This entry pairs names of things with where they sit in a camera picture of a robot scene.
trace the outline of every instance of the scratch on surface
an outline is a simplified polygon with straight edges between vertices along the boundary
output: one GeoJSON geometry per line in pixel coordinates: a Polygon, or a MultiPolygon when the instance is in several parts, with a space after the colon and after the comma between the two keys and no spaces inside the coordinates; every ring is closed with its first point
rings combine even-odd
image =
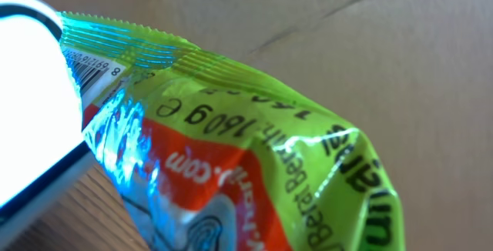
{"type": "Polygon", "coordinates": [[[285,39],[292,34],[305,30],[309,27],[313,27],[314,24],[320,23],[320,20],[326,19],[331,17],[332,15],[335,15],[336,13],[343,11],[346,8],[351,7],[352,5],[356,5],[359,2],[362,2],[365,0],[349,0],[345,2],[344,4],[331,9],[329,12],[324,12],[323,9],[321,9],[316,15],[312,15],[312,17],[304,18],[297,22],[295,25],[290,26],[289,28],[284,29],[282,32],[277,33],[273,37],[267,39],[264,43],[262,43],[260,46],[254,48],[248,54],[246,55],[247,57],[251,56],[252,54],[262,52],[264,49],[268,48],[272,44],[279,42],[282,39],[285,39]]]}

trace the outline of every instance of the shiny plastic wrapper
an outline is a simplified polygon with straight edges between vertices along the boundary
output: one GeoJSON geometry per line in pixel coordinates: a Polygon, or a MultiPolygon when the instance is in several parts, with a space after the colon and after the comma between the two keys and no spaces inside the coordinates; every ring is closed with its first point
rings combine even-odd
{"type": "Polygon", "coordinates": [[[404,249],[397,193],[348,121],[185,39],[60,16],[86,142],[152,250],[404,249]]]}

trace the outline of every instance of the barcode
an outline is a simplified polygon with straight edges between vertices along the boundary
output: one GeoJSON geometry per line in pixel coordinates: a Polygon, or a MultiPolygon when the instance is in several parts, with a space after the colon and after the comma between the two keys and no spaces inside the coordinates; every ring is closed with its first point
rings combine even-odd
{"type": "Polygon", "coordinates": [[[108,71],[108,67],[97,69],[82,62],[76,62],[72,68],[75,80],[80,86],[80,94],[84,95],[88,89],[108,71]]]}

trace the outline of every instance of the wooden table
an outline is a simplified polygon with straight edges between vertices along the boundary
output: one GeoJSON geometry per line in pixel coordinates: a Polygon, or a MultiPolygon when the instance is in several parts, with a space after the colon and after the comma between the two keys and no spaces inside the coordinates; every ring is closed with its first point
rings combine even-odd
{"type": "MultiPolygon", "coordinates": [[[[491,0],[46,1],[276,76],[368,134],[401,195],[409,250],[491,248],[491,0]]],[[[52,249],[145,246],[93,169],[12,247],[52,249]]]]}

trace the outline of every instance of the snack package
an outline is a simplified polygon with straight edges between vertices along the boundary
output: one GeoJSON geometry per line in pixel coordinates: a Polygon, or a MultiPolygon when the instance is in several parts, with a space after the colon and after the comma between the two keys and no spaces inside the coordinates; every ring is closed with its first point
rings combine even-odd
{"type": "Polygon", "coordinates": [[[185,39],[60,16],[86,141],[152,250],[404,250],[361,130],[185,39]]]}

